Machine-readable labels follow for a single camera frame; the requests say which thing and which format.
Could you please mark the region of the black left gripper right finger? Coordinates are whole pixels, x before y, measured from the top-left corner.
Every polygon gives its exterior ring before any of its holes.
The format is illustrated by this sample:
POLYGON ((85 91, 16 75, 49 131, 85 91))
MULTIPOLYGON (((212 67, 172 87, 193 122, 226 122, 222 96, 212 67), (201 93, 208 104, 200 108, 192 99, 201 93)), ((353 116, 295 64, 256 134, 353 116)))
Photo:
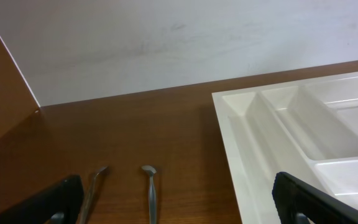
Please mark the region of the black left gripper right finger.
POLYGON ((358 210, 287 172, 276 173, 272 197, 281 223, 358 223, 358 210))

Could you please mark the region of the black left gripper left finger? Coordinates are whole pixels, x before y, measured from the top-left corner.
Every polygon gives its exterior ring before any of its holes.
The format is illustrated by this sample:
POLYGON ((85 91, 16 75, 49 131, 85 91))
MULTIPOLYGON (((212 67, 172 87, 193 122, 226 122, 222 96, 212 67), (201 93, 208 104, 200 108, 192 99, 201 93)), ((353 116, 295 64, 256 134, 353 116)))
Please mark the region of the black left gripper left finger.
POLYGON ((0 213, 0 223, 45 223, 56 214, 62 217, 58 223, 75 224, 84 199, 79 175, 64 179, 37 192, 0 213))

